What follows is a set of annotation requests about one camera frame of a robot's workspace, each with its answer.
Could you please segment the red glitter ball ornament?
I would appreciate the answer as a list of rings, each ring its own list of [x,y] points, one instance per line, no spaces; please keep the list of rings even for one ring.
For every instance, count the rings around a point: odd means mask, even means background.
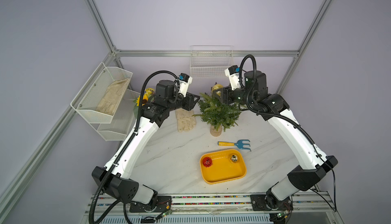
[[[204,158],[202,159],[202,165],[203,165],[204,167],[206,167],[206,168],[211,167],[211,166],[212,166],[212,163],[213,163],[213,161],[212,161],[212,159],[211,159],[210,157],[204,157]]]

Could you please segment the matte gold ball ornament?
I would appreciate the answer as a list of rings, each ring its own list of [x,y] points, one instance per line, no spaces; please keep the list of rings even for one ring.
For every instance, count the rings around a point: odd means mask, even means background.
[[[223,88],[224,86],[221,85],[221,84],[215,84],[212,88],[211,88],[211,93],[213,93],[213,91],[216,91],[218,89],[221,89]]]

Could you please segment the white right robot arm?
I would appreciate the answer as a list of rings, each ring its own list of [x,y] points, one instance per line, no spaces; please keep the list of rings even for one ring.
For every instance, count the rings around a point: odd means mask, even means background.
[[[297,122],[288,103],[279,94],[268,91],[265,73],[257,69],[255,57],[247,55],[240,65],[225,69],[230,84],[212,92],[221,103],[237,103],[261,116],[284,139],[295,155],[298,166],[273,185],[264,196],[268,210],[277,210],[290,196],[311,190],[338,164],[335,156],[323,152]]]

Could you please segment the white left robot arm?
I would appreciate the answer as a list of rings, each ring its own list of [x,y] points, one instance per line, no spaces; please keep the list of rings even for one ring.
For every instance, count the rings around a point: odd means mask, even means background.
[[[192,83],[191,76],[185,73],[175,75],[166,70],[148,76],[142,86],[142,92],[145,92],[148,82],[159,74],[169,74],[174,80],[161,80],[146,103],[139,101],[135,125],[124,143],[104,167],[96,167],[92,172],[98,187],[89,210],[88,222],[91,224],[101,223],[119,203],[124,207],[129,203],[139,203],[147,212],[153,211],[157,206],[157,191],[130,178],[135,163],[150,138],[172,111],[191,111],[200,99],[199,95],[188,92]],[[115,201],[96,219],[95,210],[101,193],[108,194],[115,198]]]

